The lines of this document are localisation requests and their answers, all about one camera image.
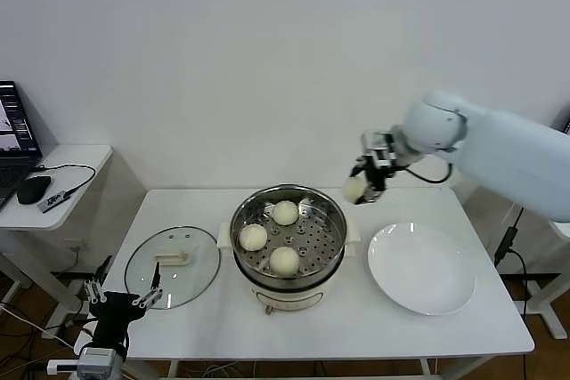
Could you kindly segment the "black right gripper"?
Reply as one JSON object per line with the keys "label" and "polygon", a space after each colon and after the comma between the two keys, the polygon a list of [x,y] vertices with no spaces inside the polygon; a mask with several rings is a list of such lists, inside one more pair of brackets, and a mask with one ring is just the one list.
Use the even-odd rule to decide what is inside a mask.
{"label": "black right gripper", "polygon": [[386,190],[388,161],[382,151],[368,150],[363,156],[355,160],[350,176],[356,177],[363,173],[365,173],[369,183],[362,185],[358,204],[375,203]]}

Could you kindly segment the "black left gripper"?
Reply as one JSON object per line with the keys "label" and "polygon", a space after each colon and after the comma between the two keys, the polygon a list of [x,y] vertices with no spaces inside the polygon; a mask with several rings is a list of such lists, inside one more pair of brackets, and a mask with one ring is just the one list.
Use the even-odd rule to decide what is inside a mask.
{"label": "black left gripper", "polygon": [[111,261],[108,255],[96,268],[94,275],[84,282],[84,290],[90,303],[90,314],[97,325],[89,345],[95,348],[127,349],[128,328],[145,314],[144,308],[151,308],[162,296],[160,287],[160,263],[156,262],[150,291],[143,296],[110,292],[104,293],[102,280]]}

